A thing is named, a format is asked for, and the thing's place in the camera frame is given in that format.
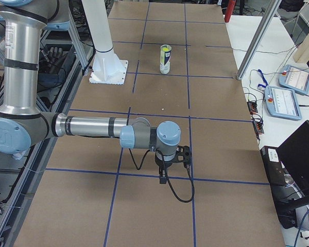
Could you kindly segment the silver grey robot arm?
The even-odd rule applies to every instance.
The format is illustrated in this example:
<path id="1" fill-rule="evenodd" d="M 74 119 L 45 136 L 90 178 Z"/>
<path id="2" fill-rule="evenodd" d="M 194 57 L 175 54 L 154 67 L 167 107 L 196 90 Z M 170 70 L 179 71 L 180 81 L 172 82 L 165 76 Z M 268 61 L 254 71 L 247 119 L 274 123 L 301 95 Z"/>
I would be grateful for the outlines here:
<path id="1" fill-rule="evenodd" d="M 42 29 L 70 25 L 68 1 L 1 1 L 5 20 L 4 101 L 0 106 L 0 152 L 16 154 L 52 137 L 119 139 L 126 149 L 155 153 L 160 183 L 169 182 L 168 167 L 178 162 L 180 127 L 165 121 L 152 127 L 145 118 L 66 116 L 36 107 Z"/>

